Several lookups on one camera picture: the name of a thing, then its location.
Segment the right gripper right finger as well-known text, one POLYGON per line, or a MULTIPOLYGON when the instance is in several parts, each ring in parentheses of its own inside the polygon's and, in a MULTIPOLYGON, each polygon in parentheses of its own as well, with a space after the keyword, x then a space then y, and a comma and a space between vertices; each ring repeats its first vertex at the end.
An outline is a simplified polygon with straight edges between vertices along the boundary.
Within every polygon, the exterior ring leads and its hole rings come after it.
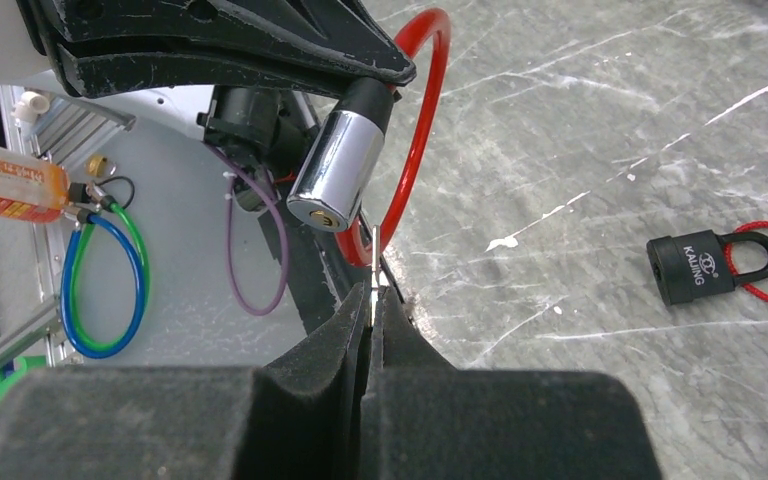
POLYGON ((636 398, 595 371, 458 369, 381 296, 360 402, 364 479, 659 479, 636 398))

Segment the red cable lock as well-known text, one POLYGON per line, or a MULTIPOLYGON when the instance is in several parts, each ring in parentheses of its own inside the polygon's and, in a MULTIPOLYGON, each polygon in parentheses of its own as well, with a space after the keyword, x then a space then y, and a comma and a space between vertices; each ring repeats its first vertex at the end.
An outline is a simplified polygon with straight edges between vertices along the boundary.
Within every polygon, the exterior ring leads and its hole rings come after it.
POLYGON ((448 13, 429 8, 411 19, 395 43, 414 57, 427 42, 433 52, 412 143, 376 244, 364 242, 360 208, 385 144, 396 89, 379 80, 353 82, 327 115, 287 198, 302 222, 335 235, 345 260, 368 266, 383 251, 406 211, 428 144, 446 75, 452 37, 448 13))

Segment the black padlock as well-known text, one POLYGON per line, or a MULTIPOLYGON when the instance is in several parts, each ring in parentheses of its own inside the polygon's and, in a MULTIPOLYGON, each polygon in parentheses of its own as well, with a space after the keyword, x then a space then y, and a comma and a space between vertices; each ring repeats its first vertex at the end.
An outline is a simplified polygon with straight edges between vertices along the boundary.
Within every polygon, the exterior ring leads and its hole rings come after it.
POLYGON ((662 301, 667 306, 730 293, 739 286, 768 278, 768 236, 758 232, 718 235, 712 230, 665 236, 646 243, 649 264, 662 301), (736 243, 754 243, 767 254, 766 264, 737 274, 730 270, 726 249, 736 243))

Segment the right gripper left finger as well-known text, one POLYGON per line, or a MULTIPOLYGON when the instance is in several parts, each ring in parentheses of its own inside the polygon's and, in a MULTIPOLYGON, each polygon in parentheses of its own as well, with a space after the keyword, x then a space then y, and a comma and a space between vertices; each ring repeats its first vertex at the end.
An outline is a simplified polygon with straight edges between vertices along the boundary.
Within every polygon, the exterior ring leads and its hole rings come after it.
POLYGON ((261 366, 59 367, 0 406, 0 479, 343 479, 368 289, 261 366))

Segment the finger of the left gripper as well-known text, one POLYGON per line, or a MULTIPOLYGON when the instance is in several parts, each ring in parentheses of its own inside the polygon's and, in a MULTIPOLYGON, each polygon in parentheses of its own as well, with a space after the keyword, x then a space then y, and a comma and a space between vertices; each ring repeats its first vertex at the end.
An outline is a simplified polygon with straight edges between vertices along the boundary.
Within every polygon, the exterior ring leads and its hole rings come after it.
POLYGON ((191 85, 336 98, 360 78, 404 86, 406 51, 358 1, 22 1, 65 91, 101 98, 191 85))

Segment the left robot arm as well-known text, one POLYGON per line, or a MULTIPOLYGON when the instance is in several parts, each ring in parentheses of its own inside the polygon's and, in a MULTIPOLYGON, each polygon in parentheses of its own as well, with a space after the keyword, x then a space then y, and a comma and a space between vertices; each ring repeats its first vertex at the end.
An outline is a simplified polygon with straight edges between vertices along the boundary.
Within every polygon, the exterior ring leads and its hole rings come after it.
MULTIPOLYGON (((404 86, 416 67, 407 38, 358 1, 0 1, 0 85, 40 74, 49 91, 86 100, 206 87, 196 108, 152 100, 146 113, 258 162, 280 139, 291 92, 404 86)), ((66 199, 63 171, 53 174, 23 175, 32 196, 0 194, 0 215, 53 220, 66 199)))

